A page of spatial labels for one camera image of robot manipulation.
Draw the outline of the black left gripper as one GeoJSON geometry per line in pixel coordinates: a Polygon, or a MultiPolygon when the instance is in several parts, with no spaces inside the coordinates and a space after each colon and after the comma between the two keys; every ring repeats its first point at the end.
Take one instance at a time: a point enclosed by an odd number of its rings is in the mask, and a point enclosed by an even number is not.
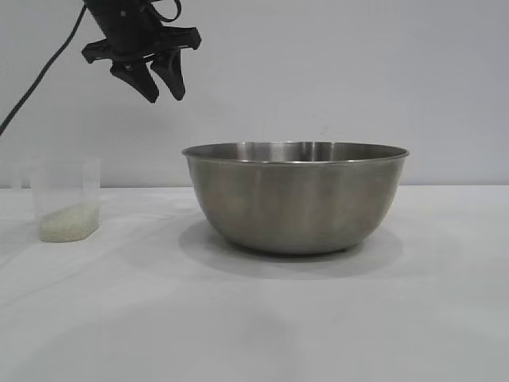
{"type": "Polygon", "coordinates": [[[92,63],[112,60],[111,74],[130,85],[148,102],[155,103],[159,90],[144,62],[156,57],[150,68],[163,80],[173,97],[181,101],[185,83],[181,50],[200,47],[196,27],[169,26],[151,1],[86,1],[86,9],[103,32],[104,39],[87,44],[82,54],[92,63]]]}

